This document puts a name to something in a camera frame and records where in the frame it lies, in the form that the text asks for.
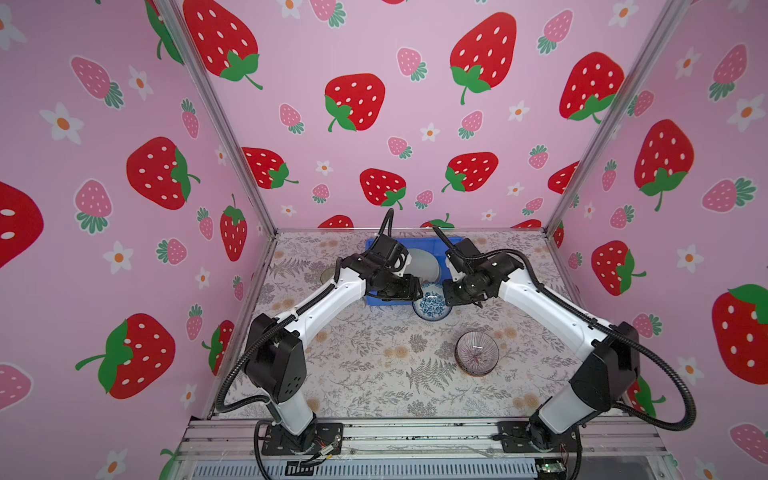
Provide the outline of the blue patterned bowl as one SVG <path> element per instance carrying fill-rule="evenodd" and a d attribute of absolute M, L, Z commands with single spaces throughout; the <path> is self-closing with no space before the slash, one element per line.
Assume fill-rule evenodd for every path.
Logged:
<path fill-rule="evenodd" d="M 446 319 L 452 307 L 446 302 L 443 286 L 439 283 L 428 283 L 422 285 L 421 289 L 422 297 L 412 302 L 415 314 L 428 322 Z"/>

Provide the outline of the green flower plate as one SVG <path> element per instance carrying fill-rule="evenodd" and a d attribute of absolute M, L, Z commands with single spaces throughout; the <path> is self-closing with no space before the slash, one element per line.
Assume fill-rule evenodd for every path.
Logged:
<path fill-rule="evenodd" d="M 421 284 L 435 283 L 441 278 L 441 267 L 437 258 L 422 249 L 410 249 L 406 274 L 418 277 Z"/>

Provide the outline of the purple striped bowl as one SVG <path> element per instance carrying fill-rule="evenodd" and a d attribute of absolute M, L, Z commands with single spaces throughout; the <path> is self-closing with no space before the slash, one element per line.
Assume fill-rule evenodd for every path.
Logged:
<path fill-rule="evenodd" d="M 457 340 L 454 357 L 464 373 L 483 377 L 497 366 L 500 349 L 490 335 L 482 331 L 469 331 Z"/>

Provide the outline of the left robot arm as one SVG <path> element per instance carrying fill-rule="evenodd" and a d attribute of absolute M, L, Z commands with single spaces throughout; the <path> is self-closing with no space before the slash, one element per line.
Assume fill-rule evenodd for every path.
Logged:
<path fill-rule="evenodd" d="M 395 302 L 420 299 L 421 281 L 407 271 L 411 263 L 407 247 L 381 234 L 364 252 L 337 259 L 330 279 L 297 306 L 252 321 L 243 373 L 265 392 L 273 422 L 288 435 L 309 437 L 316 423 L 302 390 L 306 347 L 344 309 L 367 296 Z"/>

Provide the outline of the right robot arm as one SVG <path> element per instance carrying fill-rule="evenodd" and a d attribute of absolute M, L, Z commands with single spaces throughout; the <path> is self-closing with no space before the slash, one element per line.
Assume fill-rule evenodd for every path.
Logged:
<path fill-rule="evenodd" d="M 594 318 L 549 290 L 517 250 L 482 253 L 469 239 L 443 243 L 452 274 L 443 283 L 447 304 L 479 306 L 499 298 L 544 326 L 582 361 L 566 386 L 529 417 L 527 435 L 536 449 L 555 448 L 572 427 L 615 407 L 639 373 L 639 354 L 626 344 L 638 338 L 633 327 Z"/>

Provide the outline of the blue plastic bin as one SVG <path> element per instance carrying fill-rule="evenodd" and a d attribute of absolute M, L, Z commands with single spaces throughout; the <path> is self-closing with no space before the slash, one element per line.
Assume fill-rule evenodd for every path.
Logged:
<path fill-rule="evenodd" d="M 418 277 L 422 284 L 441 284 L 452 278 L 446 256 L 448 247 L 439 238 L 404 238 L 399 242 L 406 247 L 410 257 L 405 272 Z"/>

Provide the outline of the green glass cup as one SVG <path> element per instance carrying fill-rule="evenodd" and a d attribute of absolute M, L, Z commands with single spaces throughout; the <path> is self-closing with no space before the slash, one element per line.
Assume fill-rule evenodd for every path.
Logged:
<path fill-rule="evenodd" d="M 327 268 L 320 275 L 320 282 L 325 284 L 335 278 L 335 269 L 333 267 Z"/>

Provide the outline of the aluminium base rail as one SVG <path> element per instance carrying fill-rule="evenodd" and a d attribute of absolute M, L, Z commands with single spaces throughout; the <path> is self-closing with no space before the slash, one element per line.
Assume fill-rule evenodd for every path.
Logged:
<path fill-rule="evenodd" d="M 680 479 L 657 430 L 600 417 L 539 452 L 521 419 L 329 419 L 299 455 L 266 421 L 193 421 L 167 479 Z"/>

